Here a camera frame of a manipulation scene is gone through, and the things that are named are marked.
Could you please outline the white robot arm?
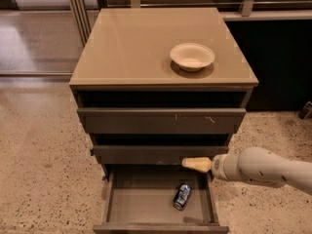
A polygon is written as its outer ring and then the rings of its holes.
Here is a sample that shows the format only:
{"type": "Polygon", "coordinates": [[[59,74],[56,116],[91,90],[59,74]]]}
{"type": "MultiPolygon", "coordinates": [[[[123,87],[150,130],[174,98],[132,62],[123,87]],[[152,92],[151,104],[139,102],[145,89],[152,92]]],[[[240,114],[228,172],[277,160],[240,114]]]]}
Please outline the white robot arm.
{"type": "Polygon", "coordinates": [[[292,161],[261,147],[249,147],[239,154],[184,158],[182,166],[200,173],[212,172],[225,181],[282,187],[285,184],[312,194],[312,164],[292,161]]]}

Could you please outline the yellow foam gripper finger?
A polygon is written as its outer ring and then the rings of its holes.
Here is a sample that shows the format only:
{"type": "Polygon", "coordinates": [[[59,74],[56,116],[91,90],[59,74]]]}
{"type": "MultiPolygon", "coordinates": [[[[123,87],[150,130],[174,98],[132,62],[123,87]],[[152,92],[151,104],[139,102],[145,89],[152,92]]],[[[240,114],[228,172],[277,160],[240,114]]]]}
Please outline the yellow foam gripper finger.
{"type": "Polygon", "coordinates": [[[212,161],[208,157],[184,158],[182,166],[200,173],[207,173],[212,167],[212,161]]]}

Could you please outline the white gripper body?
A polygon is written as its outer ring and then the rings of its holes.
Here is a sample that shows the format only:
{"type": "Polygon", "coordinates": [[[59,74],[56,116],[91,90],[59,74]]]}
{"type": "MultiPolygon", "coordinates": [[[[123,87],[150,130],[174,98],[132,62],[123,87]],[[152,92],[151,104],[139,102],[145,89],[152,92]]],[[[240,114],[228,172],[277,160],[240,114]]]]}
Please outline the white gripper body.
{"type": "Polygon", "coordinates": [[[225,181],[241,181],[238,167],[239,158],[232,154],[219,154],[212,160],[212,173],[215,178],[225,181]]]}

